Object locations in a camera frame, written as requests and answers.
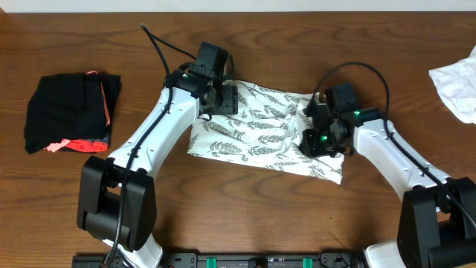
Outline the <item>white fern print garment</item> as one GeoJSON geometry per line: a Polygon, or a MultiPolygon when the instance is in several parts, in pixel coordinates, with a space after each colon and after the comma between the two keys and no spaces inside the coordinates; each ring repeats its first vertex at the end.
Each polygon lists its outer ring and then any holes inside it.
{"type": "Polygon", "coordinates": [[[310,94],[241,80],[225,83],[238,88],[238,113],[197,120],[187,149],[190,155],[341,183],[343,154],[310,158],[298,148],[303,131],[312,126],[303,113],[310,94]]]}

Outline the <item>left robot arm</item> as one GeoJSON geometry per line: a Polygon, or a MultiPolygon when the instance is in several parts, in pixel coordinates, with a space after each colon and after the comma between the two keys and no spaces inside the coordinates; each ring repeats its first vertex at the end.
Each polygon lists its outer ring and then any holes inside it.
{"type": "Polygon", "coordinates": [[[158,267],[164,254],[153,237],[155,178],[164,160],[197,118],[238,112],[237,88],[227,84],[233,57],[208,42],[195,60],[164,79],[157,104],[134,134],[107,159],[83,165],[77,225],[111,246],[105,256],[76,256],[73,267],[158,267]]]}

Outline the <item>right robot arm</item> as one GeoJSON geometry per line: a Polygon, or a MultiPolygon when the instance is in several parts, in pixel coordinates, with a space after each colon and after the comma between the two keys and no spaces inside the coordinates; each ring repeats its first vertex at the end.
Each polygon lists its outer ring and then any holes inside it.
{"type": "Polygon", "coordinates": [[[402,202],[397,237],[367,247],[354,267],[459,267],[475,262],[475,183],[453,179],[423,158],[378,108],[364,108],[350,84],[313,94],[303,111],[312,126],[308,157],[358,153],[402,202]]]}

